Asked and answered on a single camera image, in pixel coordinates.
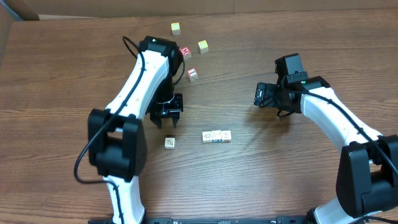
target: wooden tabletop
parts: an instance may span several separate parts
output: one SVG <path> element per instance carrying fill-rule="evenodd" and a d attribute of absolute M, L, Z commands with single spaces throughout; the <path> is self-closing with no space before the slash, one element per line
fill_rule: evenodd
<path fill-rule="evenodd" d="M 144 121 L 149 154 L 140 176 L 150 217 L 304 215 L 335 196 L 340 155 L 302 114 L 284 119 L 253 105 L 258 82 L 275 83 L 274 60 L 299 53 L 340 100 L 384 135 L 398 133 L 398 9 L 277 12 L 15 22 L 0 72 L 0 223 L 86 223 L 110 218 L 105 185 L 73 178 L 87 117 L 103 109 L 135 59 L 121 37 L 188 46 L 199 79 L 176 86 L 177 129 Z M 181 35 L 171 35 L 179 22 Z M 199 54 L 197 42 L 209 52 Z M 202 131 L 231 130 L 203 144 Z M 176 149 L 164 137 L 176 135 Z M 85 157 L 80 174 L 99 179 Z M 383 214 L 398 218 L 398 210 Z"/>

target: yellow cube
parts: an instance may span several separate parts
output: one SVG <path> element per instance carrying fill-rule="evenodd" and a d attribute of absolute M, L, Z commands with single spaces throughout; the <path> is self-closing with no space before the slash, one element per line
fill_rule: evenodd
<path fill-rule="evenodd" d="M 203 40 L 201 42 L 198 42 L 199 45 L 199 49 L 200 49 L 200 53 L 206 53 L 207 51 L 209 51 L 209 46 L 207 45 L 207 41 Z"/>
<path fill-rule="evenodd" d="M 179 22 L 172 23 L 172 33 L 173 33 L 173 35 L 180 35 L 181 34 L 180 23 Z"/>

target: cube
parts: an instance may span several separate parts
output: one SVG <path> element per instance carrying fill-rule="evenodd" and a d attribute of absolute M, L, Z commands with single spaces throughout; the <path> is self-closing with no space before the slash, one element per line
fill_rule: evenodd
<path fill-rule="evenodd" d="M 219 131 L 211 131 L 213 135 L 213 142 L 221 142 L 221 130 Z"/>
<path fill-rule="evenodd" d="M 164 147 L 166 149 L 175 149 L 175 138 L 165 138 Z"/>
<path fill-rule="evenodd" d="M 172 23 L 172 33 L 173 33 L 173 35 L 180 35 L 181 34 L 180 23 L 179 22 Z"/>
<path fill-rule="evenodd" d="M 197 72 L 197 70 L 195 68 L 188 69 L 187 73 L 188 73 L 188 78 L 189 78 L 189 80 L 191 82 L 194 81 L 194 80 L 197 80 L 199 78 L 198 77 L 198 72 Z"/>
<path fill-rule="evenodd" d="M 221 131 L 221 141 L 230 142 L 232 140 L 231 131 Z"/>
<path fill-rule="evenodd" d="M 201 135 L 203 138 L 203 143 L 213 142 L 213 135 L 211 134 L 211 131 L 204 131 L 201 133 Z"/>
<path fill-rule="evenodd" d="M 191 51 L 189 50 L 188 47 L 184 47 L 184 48 L 180 49 L 180 51 L 182 53 L 182 57 L 184 58 L 184 60 L 187 60 L 190 57 L 192 57 Z"/>
<path fill-rule="evenodd" d="M 200 53 L 206 53 L 207 51 L 209 51 L 209 46 L 207 45 L 207 41 L 203 40 L 201 42 L 198 42 L 199 45 L 199 49 L 200 49 Z"/>

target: red and white cube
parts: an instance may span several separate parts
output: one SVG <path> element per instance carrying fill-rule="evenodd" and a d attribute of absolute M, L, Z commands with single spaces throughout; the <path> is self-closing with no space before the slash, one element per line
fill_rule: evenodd
<path fill-rule="evenodd" d="M 195 68 L 190 68 L 187 70 L 189 80 L 192 82 L 198 79 L 198 72 Z"/>
<path fill-rule="evenodd" d="M 180 49 L 180 51 L 182 53 L 182 57 L 184 58 L 184 60 L 188 60 L 192 57 L 191 51 L 189 50 L 188 47 L 184 47 Z"/>

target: wooden table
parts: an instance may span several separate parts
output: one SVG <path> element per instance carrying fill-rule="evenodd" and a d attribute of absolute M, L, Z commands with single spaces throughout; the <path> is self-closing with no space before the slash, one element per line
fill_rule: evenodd
<path fill-rule="evenodd" d="M 150 217 L 264 218 L 305 214 L 335 196 L 338 151 L 302 114 L 278 119 L 253 105 L 257 82 L 275 83 L 274 60 L 298 52 L 370 127 L 397 134 L 398 10 L 278 12 L 16 22 L 0 73 L 0 223 L 85 223 L 109 218 L 105 185 L 72 174 L 87 143 L 87 117 L 104 108 L 135 59 L 121 37 L 146 35 L 193 50 L 177 85 L 185 111 L 157 130 L 146 117 L 149 155 L 140 176 Z M 172 36 L 171 22 L 181 35 Z M 210 51 L 199 54 L 197 42 Z M 201 132 L 232 130 L 231 143 Z M 175 150 L 164 136 L 177 137 Z M 99 179 L 88 158 L 86 179 Z M 397 210 L 383 214 L 398 218 Z"/>

